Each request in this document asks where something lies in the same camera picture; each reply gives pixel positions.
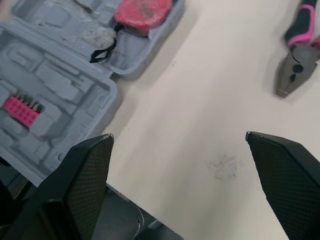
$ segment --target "tool case lid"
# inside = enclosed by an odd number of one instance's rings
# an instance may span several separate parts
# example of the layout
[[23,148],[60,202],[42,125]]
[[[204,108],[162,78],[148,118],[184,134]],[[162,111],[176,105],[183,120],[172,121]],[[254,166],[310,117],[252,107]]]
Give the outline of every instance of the tool case lid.
[[[88,13],[76,3],[82,3]],[[86,36],[95,36],[117,24],[114,13],[122,0],[19,0],[12,9],[17,22],[54,41],[68,51],[89,62],[91,54],[98,50],[98,42],[88,42]],[[136,36],[125,30],[119,32],[117,47],[111,57],[101,65],[122,78],[139,77],[152,61],[166,36],[176,26],[184,10],[184,0],[173,0],[173,8],[166,21],[153,29],[148,37]]]

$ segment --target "pink tape measure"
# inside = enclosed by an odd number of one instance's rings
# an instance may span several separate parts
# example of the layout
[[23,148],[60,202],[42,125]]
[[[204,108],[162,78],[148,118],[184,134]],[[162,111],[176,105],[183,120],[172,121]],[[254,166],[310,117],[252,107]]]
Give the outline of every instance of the pink tape measure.
[[115,11],[115,20],[138,36],[148,36],[159,27],[172,8],[172,0],[124,0]]

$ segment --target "tool case compartment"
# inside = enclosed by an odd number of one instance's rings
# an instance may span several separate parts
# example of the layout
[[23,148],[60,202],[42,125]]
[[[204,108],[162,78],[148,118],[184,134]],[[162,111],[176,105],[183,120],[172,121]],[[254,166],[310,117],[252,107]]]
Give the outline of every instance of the tool case compartment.
[[[110,59],[90,64],[97,49],[90,32],[113,28],[121,0],[19,0],[14,22],[0,24],[0,156],[38,186],[70,148],[99,135],[121,104],[117,75],[139,77],[184,12],[173,0],[166,21],[148,37],[122,30]],[[24,93],[43,106],[30,127],[6,111],[11,96]]]

